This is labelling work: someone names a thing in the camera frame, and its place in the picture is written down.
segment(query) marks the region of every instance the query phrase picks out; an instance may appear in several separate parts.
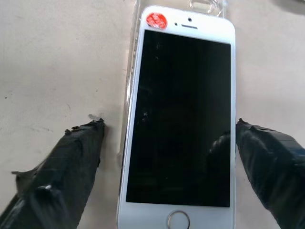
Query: clear phone case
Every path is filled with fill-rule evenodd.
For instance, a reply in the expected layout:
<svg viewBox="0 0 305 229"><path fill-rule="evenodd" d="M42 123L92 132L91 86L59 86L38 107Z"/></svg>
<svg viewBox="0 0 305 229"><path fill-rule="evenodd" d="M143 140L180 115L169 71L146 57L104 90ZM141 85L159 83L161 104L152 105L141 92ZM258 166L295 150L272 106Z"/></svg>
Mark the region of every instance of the clear phone case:
<svg viewBox="0 0 305 229"><path fill-rule="evenodd" d="M137 48L138 31L143 10L147 6L164 6L185 11L194 11L211 16L226 18L227 1L226 0L137 0L134 6L133 22L131 29L131 40L128 56L128 67L126 75L126 94L124 101L124 112L122 121L122 136L120 151L118 154L118 165L122 165L125 137L129 125L129 105L130 97L133 91L133 70Z"/></svg>

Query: black screen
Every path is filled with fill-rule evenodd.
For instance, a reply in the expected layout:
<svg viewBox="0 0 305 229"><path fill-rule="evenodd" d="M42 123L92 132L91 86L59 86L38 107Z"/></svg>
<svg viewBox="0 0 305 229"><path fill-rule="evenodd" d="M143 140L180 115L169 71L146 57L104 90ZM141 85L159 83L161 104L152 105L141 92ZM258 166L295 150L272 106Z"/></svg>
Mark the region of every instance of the black screen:
<svg viewBox="0 0 305 229"><path fill-rule="evenodd" d="M127 202L230 206L231 45L145 31Z"/></svg>

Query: red sticker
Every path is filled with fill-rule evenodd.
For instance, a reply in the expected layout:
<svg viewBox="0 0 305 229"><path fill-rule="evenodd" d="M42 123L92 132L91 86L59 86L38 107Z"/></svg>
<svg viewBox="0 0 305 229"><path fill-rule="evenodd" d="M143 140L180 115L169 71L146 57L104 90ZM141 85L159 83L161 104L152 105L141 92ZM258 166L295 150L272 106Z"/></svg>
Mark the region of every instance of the red sticker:
<svg viewBox="0 0 305 229"><path fill-rule="evenodd" d="M147 23L158 29L164 30L167 26L166 18L160 13L151 13L146 18Z"/></svg>

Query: smartphone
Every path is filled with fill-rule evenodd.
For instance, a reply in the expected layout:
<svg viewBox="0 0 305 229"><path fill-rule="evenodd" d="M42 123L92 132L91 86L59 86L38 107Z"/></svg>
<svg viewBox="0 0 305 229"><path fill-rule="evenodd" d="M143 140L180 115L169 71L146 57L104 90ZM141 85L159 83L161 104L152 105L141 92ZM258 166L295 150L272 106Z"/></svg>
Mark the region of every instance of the smartphone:
<svg viewBox="0 0 305 229"><path fill-rule="evenodd" d="M141 16L119 229L233 229L235 30L150 6Z"/></svg>

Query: phone frame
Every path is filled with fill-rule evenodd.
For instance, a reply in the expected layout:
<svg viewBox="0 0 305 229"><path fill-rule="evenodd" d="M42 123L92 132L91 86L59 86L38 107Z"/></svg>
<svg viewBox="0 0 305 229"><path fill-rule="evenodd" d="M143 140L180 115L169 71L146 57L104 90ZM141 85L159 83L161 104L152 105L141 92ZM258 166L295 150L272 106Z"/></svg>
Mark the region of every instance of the phone frame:
<svg viewBox="0 0 305 229"><path fill-rule="evenodd" d="M146 17L152 13L163 14L168 25L164 30L150 27ZM197 27L192 29L181 25ZM231 169L230 169L230 207L202 207L164 204L145 204L126 202L128 173L131 156L133 125L137 102L142 46L145 30L170 33L231 45ZM121 185L117 210L119 229L168 229L168 217L174 211L183 211L190 218L191 229L233 229L235 228L235 29L225 19L207 16L161 6L148 6L143 10L135 58L134 81L131 87L128 111L127 132L124 146Z"/></svg>

